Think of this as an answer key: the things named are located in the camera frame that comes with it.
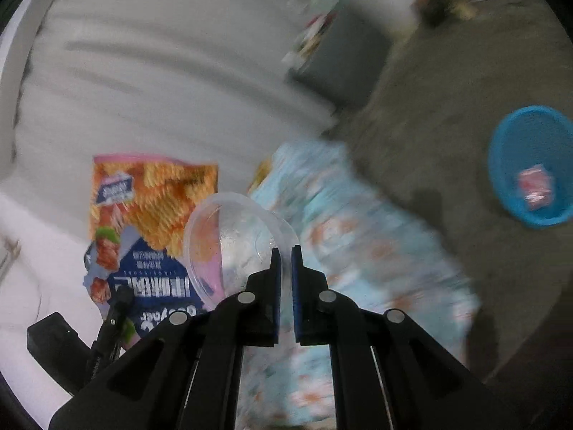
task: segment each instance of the white bed sheet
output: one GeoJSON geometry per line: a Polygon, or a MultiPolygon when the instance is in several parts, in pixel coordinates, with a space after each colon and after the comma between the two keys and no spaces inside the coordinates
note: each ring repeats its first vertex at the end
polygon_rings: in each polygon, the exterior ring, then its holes
{"type": "Polygon", "coordinates": [[[244,192],[281,143],[332,125],[329,104],[284,81],[300,30],[288,1],[54,1],[0,183],[0,231],[22,243],[0,284],[0,370],[43,428],[69,396],[26,351],[25,327],[59,311],[91,344],[101,323],[81,284],[92,156],[214,161],[220,190],[244,192]]]}

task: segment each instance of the red package in basket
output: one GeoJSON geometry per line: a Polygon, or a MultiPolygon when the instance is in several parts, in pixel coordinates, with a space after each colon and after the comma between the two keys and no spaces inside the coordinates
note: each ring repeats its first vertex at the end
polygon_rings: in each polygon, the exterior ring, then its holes
{"type": "Polygon", "coordinates": [[[517,182],[529,210],[547,207],[553,202],[552,181],[543,165],[535,165],[519,173],[517,182]]]}

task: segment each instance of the screw head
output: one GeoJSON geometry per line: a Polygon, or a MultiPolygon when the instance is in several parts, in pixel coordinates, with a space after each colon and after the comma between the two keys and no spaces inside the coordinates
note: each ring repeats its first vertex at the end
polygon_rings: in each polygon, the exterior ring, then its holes
{"type": "Polygon", "coordinates": [[[241,304],[250,304],[251,302],[254,302],[255,299],[256,296],[250,291],[243,291],[237,296],[237,300],[241,304]]]}
{"type": "Polygon", "coordinates": [[[404,312],[402,312],[401,310],[392,309],[388,311],[388,313],[386,314],[386,318],[388,318],[388,320],[391,321],[392,323],[402,323],[404,321],[404,318],[406,317],[404,315],[404,312]]]}
{"type": "Polygon", "coordinates": [[[169,316],[169,322],[172,325],[176,325],[176,326],[182,325],[186,321],[187,321],[187,314],[185,312],[180,311],[180,310],[178,310],[177,312],[173,312],[169,316]]]}
{"type": "Polygon", "coordinates": [[[327,290],[327,291],[322,291],[319,294],[319,299],[322,302],[334,302],[336,300],[336,293],[334,291],[331,290],[327,290]]]}

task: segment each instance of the black mount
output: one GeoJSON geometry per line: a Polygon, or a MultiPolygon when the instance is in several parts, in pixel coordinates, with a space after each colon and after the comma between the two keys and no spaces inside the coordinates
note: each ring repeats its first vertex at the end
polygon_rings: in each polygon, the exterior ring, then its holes
{"type": "MultiPolygon", "coordinates": [[[[293,248],[292,267],[296,340],[330,345],[338,430],[520,428],[512,412],[404,312],[361,310],[329,290],[323,273],[304,266],[300,246],[293,248]]],[[[172,313],[100,367],[55,413],[50,430],[234,429],[243,348],[278,341],[280,277],[274,249],[270,268],[249,276],[246,290],[213,312],[172,313]]],[[[41,363],[57,378],[58,360],[41,363]]]]}

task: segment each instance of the snack bag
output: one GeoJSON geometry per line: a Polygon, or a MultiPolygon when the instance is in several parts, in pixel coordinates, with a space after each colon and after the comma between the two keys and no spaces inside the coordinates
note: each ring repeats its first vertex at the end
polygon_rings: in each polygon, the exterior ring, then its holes
{"type": "Polygon", "coordinates": [[[84,286],[104,319],[117,287],[127,284],[134,290],[122,338],[125,349],[175,310],[205,312],[178,258],[189,215],[217,192],[217,178],[216,164],[190,165],[144,154],[94,157],[93,243],[84,286]]]}
{"type": "Polygon", "coordinates": [[[543,165],[524,169],[517,177],[519,189],[529,210],[537,210],[553,202],[553,178],[543,165]]]}

